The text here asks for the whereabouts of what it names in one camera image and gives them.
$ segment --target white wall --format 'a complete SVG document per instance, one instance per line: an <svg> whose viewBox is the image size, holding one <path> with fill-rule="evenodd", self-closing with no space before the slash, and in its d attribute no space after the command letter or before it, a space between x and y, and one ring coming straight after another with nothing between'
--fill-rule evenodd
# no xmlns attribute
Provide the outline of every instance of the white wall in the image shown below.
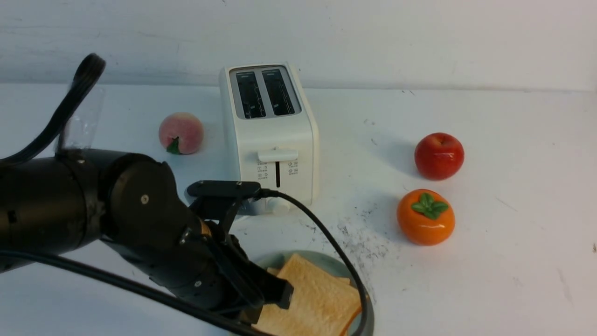
<svg viewBox="0 0 597 336"><path fill-rule="evenodd" d="M0 81L215 84L289 60L309 87L597 88L595 0L2 0Z"/></svg>

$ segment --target plate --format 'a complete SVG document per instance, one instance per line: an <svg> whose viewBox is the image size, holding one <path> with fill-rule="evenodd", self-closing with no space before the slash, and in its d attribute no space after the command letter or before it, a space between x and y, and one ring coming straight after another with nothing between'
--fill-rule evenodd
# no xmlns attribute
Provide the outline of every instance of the plate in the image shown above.
<svg viewBox="0 0 597 336"><path fill-rule="evenodd" d="M299 254L303 258L307 259L308 261L315 264L317 267L321 268L322 270L326 271L332 276L335 277L347 277L350 279L350 285L355 287L354 278L350 275L348 268L341 262L338 261L331 256L319 252L314 251L286 251L286 252L276 252L270 255L265 256L264 258L256 261L255 263L265 269L268 267L280 269L284 264L290 259L293 254ZM371 304L371 300L367 301L368 307L368 318L365 324L365 329L363 331L362 336L373 336L373 329L375 325L375 318L373 314L373 305ZM348 328L348 334L352 335L356 328L358 327L359 323L361 322L361 315L357 315L355 320L350 324Z"/></svg>

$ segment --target clear plastic tube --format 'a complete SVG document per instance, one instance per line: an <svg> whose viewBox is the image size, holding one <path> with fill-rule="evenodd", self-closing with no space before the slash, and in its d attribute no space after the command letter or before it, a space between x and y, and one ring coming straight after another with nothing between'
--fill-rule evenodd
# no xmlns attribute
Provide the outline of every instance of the clear plastic tube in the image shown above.
<svg viewBox="0 0 597 336"><path fill-rule="evenodd" d="M96 135L106 89L95 86L81 102L64 128L61 149L90 148Z"/></svg>

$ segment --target artificial peach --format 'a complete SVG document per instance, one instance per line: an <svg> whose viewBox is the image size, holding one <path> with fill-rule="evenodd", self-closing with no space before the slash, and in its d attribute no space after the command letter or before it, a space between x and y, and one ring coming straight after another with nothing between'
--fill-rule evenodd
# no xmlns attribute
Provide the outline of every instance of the artificial peach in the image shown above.
<svg viewBox="0 0 597 336"><path fill-rule="evenodd" d="M159 126L159 141L172 154L197 152L204 134L203 124L187 112L171 114Z"/></svg>

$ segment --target black cable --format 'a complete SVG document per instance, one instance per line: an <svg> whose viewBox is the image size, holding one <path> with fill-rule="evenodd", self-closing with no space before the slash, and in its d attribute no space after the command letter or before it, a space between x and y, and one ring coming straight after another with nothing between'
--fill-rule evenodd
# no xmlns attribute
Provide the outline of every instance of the black cable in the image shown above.
<svg viewBox="0 0 597 336"><path fill-rule="evenodd" d="M342 261L344 262L344 265L346 266L346 268L348 268L350 275L355 280L355 286L356 286L357 291L359 292L359 298L361 299L361 321L359 322L359 326L356 329L355 333L353 334L353 336L361 336L365 330L365 323L367 322L367 317L369 315L369 309L368 309L368 305L367 305L367 293L365 290L365 285L363 285L363 282L361 281L361 278L359 277L359 273L356 272L355 267L352 265L352 263L350 263L350 260L348 259L348 257L344 253L344 251L342 251L342 248L340 247L340 245L336 242L334 237L331 235L331 233L328 231L328 229L324 226L324 224L319 220L319 218L317 218L317 216L315 216L315 214L313 212L311 212L311 210L309 210L309 208L307 208L305 205L300 203L298 200L296 200L296 199L292 198L291 196L286 195L284 193L280 193L279 191L276 191L276 190L262 189L261 191L263 193L263 197L283 198L283 199L289 201L290 203L294 204L300 210L302 210L307 216L309 216L309 218L315 223L315 225L317 225L317 227L321 230L321 232L323 232L324 236L328 239L330 244L334 247L336 252L338 252L340 259L342 259Z"/></svg>
<svg viewBox="0 0 597 336"><path fill-rule="evenodd" d="M89 54L79 65L69 92L56 108L43 131L20 152L0 159L0 168L25 163L47 148L64 130L76 109L99 80L105 67L106 61L96 54Z"/></svg>
<svg viewBox="0 0 597 336"><path fill-rule="evenodd" d="M219 314L215 314L208 310L198 308L176 297L157 291L156 289L153 289L151 287L142 285L141 283L126 279L121 276L117 276L99 268L85 265L71 259L63 258L61 256L55 256L45 253L20 252L11 250L0 250L0 256L5 256L9 258L20 258L33 262L39 262L40 264L57 267L85 277L96 279L109 285L124 289L126 291L139 294L143 297L159 302L165 306L176 309L182 313L188 314L204 322L210 323L218 328L233 332L239 336L274 336L272 334L267 334L252 329L245 325L233 323L229 319L226 319L225 317L222 317Z"/></svg>

